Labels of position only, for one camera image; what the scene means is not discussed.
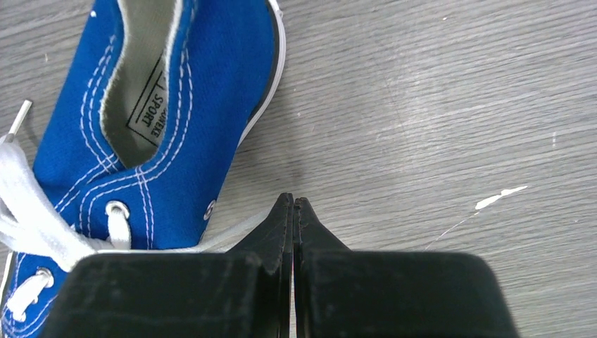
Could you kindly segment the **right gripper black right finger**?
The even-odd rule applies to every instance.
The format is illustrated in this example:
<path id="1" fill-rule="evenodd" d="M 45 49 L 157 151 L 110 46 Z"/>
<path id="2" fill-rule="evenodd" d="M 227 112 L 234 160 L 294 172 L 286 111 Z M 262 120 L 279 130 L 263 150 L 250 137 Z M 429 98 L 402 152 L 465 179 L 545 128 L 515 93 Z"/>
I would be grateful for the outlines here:
<path id="1" fill-rule="evenodd" d="M 294 203 L 299 337 L 517 337 L 498 280 L 458 252 L 355 251 Z"/>

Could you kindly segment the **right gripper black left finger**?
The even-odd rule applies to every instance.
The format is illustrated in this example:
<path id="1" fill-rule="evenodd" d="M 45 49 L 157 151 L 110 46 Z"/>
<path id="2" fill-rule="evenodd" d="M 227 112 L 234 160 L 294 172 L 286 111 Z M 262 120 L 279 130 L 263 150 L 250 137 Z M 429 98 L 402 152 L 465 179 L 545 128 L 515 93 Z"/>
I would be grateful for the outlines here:
<path id="1" fill-rule="evenodd" d="M 288 337 L 294 198 L 225 253 L 110 253 L 69 274 L 43 337 Z"/>

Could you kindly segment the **blue sneaker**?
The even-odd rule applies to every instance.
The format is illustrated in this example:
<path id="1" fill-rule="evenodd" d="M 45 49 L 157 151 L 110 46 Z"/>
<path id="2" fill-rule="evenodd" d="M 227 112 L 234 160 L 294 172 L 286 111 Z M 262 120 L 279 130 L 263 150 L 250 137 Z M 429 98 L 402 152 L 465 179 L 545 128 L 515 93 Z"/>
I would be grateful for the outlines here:
<path id="1" fill-rule="evenodd" d="M 96 1 L 33 164 L 1 138 L 1 336 L 38 337 L 68 274 L 195 251 L 286 58 L 276 1 Z"/>

